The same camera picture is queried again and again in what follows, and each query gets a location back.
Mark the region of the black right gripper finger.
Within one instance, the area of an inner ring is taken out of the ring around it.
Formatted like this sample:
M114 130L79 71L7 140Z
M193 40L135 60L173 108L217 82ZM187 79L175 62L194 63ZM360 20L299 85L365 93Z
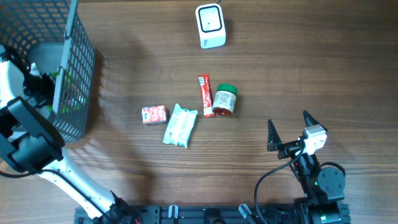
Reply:
M303 111L303 118L306 124L306 127L311 127L314 125L320 125L326 132L328 129L324 127L322 124L320 124L307 110Z
M269 152L278 151L282 146L282 141L271 119L268 120L267 125L268 125L267 150Z

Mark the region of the green gummy candy bag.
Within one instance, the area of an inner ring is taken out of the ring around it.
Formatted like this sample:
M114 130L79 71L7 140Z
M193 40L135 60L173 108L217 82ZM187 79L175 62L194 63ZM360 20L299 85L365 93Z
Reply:
M64 78L67 89L63 93L65 104L62 106L61 114L79 111L83 106L86 106L86 98L83 97L82 92L75 84L72 83L72 81L74 81L74 78L72 77L72 73L69 72Z

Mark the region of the green lid jar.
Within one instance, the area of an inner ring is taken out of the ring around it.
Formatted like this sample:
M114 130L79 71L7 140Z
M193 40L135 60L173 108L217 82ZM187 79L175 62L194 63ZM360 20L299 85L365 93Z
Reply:
M213 111L218 115L231 116L234 111L238 89L227 83L219 84L213 101Z

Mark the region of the red stick sachet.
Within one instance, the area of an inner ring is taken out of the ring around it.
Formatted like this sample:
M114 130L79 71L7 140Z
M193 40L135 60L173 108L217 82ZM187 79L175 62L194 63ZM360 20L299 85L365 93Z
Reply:
M205 118L215 117L213 111L213 101L211 97L210 76L209 74L199 75L200 90L203 103L203 114Z

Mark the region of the teal white tissue pack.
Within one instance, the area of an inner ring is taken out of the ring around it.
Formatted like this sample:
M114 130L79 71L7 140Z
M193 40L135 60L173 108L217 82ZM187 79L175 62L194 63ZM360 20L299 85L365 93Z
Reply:
M165 130L163 143L187 148L197 114L197 110L184 109L176 103Z

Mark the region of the small red white carton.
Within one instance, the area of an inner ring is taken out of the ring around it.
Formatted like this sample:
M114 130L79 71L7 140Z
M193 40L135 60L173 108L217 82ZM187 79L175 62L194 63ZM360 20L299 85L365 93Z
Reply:
M144 107L141 113L144 124L165 123L167 121L167 111L164 105Z

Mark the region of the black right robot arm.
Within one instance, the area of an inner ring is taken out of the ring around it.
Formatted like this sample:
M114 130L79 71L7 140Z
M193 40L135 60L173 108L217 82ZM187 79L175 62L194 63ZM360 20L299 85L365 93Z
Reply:
M278 152L278 159L290 159L289 167L300 183L304 196L290 205L267 208L279 223L350 223L345 198L344 168L335 162L319 163L315 152L324 147L328 130L309 112L303 112L306 127L295 141L283 143L274 123L269 120L267 150Z

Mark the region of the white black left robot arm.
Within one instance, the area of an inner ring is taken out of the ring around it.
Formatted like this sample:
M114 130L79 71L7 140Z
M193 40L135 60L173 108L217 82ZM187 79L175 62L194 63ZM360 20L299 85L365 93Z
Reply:
M112 191L100 186L72 160L59 131L25 99L46 103L55 80L31 74L31 64L11 46L1 46L1 159L19 179L37 175L79 203L93 223L138 223L139 215Z

